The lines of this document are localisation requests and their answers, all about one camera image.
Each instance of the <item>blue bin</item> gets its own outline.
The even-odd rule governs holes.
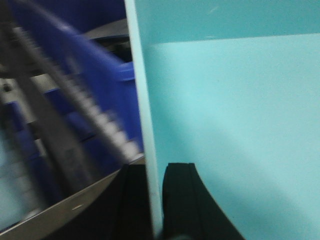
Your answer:
[[[91,6],[87,7],[87,11],[85,11],[86,8],[82,9],[82,5],[77,6],[74,12],[70,7],[68,8],[70,13],[62,14],[63,11],[66,11],[64,6],[72,6],[73,1],[63,1],[61,4],[54,3],[54,1],[39,1],[39,4],[36,4],[32,1],[10,0],[10,3],[19,23],[29,30],[45,53],[58,63],[66,74],[72,74],[81,79],[80,83],[85,84],[103,111],[112,110],[116,113],[129,139],[137,140],[140,148],[143,149],[132,62],[125,63],[81,35],[80,31],[88,30],[88,26],[72,27],[72,25],[81,25],[81,21],[70,23],[70,19],[79,18],[87,21],[88,24],[91,22],[89,25],[93,28],[96,25],[122,19],[126,16],[123,1],[91,2],[91,5],[100,9],[98,13],[104,12],[101,15],[104,17],[99,21],[90,20],[99,15],[89,13]],[[87,15],[81,14],[83,12],[86,12],[91,18],[86,19]],[[70,19],[59,18],[57,17],[60,16],[59,14]]]

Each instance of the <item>teal surface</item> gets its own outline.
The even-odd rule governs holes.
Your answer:
[[[28,209],[9,166],[16,157],[0,128],[0,231],[22,220]]]
[[[247,240],[320,239],[320,1],[130,2],[152,206],[192,162]]]

